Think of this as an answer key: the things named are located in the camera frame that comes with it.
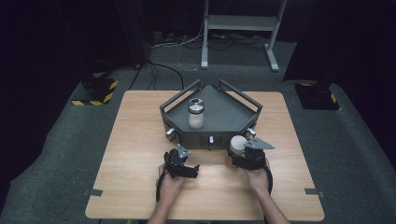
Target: wooden table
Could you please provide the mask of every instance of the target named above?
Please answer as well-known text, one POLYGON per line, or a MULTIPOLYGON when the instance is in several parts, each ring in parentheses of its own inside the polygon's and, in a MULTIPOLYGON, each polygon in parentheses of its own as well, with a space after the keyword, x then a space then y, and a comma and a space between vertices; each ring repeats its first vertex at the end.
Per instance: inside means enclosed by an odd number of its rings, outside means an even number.
MULTIPOLYGON (((266 150, 274 176, 272 196, 289 220, 320 221, 324 213, 315 194, 304 154, 284 98, 279 92, 246 91, 263 105, 257 137, 276 147, 266 150)), ((90 218, 148 219, 155 206, 158 166, 176 146, 165 137, 159 106, 177 91, 127 91, 120 104, 86 209, 90 218)), ((192 149, 186 165, 200 164, 196 179, 187 179, 169 219, 260 220, 262 210, 246 177, 226 165, 225 149, 192 149)))

